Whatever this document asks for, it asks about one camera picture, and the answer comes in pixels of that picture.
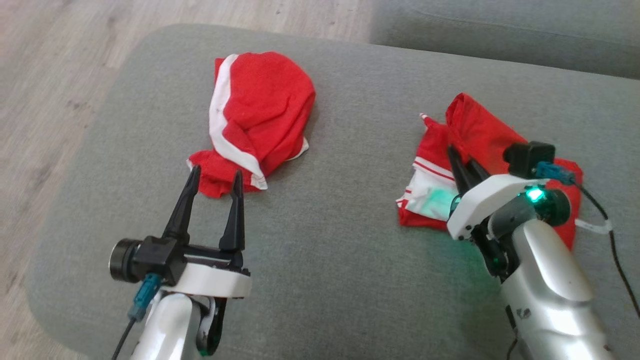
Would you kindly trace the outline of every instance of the robotic arm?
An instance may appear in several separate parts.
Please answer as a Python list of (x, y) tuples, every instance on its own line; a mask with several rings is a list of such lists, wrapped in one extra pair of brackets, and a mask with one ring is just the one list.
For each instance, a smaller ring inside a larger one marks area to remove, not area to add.
[(151, 312), (131, 359), (195, 359), (215, 353), (222, 336), (227, 299), (243, 299), (252, 287), (243, 267), (244, 201), (242, 173), (234, 179), (233, 203), (218, 248), (189, 244), (189, 219), (198, 193), (195, 166), (173, 209), (162, 237), (120, 240), (111, 252), (109, 270), (117, 281), (143, 284), (129, 311), (129, 326)]
[(489, 176), (449, 149), (460, 195), (447, 222), (454, 239), (470, 240), (500, 279), (505, 312), (527, 360), (614, 359), (591, 308), (586, 276), (552, 225), (565, 223), (570, 203), (536, 179), (538, 163), (553, 162), (553, 146), (516, 144), (506, 152), (509, 174)]

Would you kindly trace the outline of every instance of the wooden floor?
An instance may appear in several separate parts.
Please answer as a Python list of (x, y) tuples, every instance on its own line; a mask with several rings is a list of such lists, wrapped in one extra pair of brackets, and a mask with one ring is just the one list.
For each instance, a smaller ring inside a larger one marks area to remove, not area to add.
[(69, 161), (141, 38), (169, 24), (200, 23), (367, 42), (370, 3), (0, 1), (0, 358), (84, 358), (53, 342), (34, 321), (25, 271)]

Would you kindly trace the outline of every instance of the folded cloth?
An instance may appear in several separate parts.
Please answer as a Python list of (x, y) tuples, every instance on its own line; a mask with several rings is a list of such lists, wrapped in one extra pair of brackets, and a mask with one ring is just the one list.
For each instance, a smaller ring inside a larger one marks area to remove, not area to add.
[(232, 54), (215, 62), (209, 106), (213, 149), (187, 160), (200, 165), (200, 191), (221, 197), (231, 190), (237, 169), (246, 192), (265, 190), (266, 177), (284, 161), (305, 152), (303, 136), (316, 91), (309, 76), (286, 56)]
[[(527, 140), (467, 94), (459, 94), (453, 100), (445, 114), (446, 124), (437, 123), (425, 114), (420, 115), (427, 130), (413, 161), (413, 177), (404, 195), (396, 200), (399, 221), (404, 226), (426, 226), (445, 231), (451, 201), (458, 194), (447, 147), (453, 145), (464, 162), (473, 157), (490, 174), (506, 174), (509, 164), (503, 160), (502, 153), (511, 144)], [(577, 182), (582, 182), (582, 170), (576, 163), (562, 159), (556, 159), (555, 163), (574, 172)], [(564, 191), (571, 202), (571, 219), (556, 227), (558, 235), (571, 249), (575, 237), (574, 221), (580, 208), (580, 191), (558, 181), (549, 181), (547, 188)]]

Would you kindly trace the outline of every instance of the blue connector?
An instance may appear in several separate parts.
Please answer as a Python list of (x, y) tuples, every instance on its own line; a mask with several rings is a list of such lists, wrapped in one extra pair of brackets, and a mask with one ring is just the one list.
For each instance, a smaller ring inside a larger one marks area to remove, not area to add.
[(144, 319), (149, 303), (160, 290), (160, 285), (162, 285), (162, 277), (160, 275), (147, 274), (145, 276), (136, 297), (133, 298), (133, 306), (131, 306), (128, 314), (130, 319), (135, 319), (136, 322)]
[(541, 161), (536, 165), (536, 177), (539, 179), (554, 179), (565, 185), (575, 184), (575, 174), (562, 166)]

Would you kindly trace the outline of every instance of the gray couch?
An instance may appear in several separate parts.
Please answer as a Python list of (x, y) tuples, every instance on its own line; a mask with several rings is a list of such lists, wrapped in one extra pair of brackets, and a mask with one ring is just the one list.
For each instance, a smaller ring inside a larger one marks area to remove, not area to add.
[[(460, 92), (584, 169), (609, 210), (621, 262), (640, 282), (640, 81), (216, 26), (150, 35), (131, 54), (91, 125), (42, 230), (29, 305), (64, 345), (104, 359), (136, 286), (111, 280), (121, 238), (159, 234), (184, 184), (187, 156), (211, 146), (207, 109), (216, 57), (278, 51), (313, 79), (309, 151), (246, 196), (250, 298), (227, 307), (217, 359), (504, 358), (511, 332), (498, 284), (476, 248), (404, 228), (394, 200), (411, 178), (424, 124)], [(191, 241), (214, 246), (229, 199), (196, 198)], [(581, 217), (599, 222), (588, 204)], [(640, 327), (607, 239), (578, 232), (575, 256), (620, 359)], [(125, 344), (130, 354), (141, 328)]]
[(371, 42), (640, 79), (640, 0), (376, 0)]

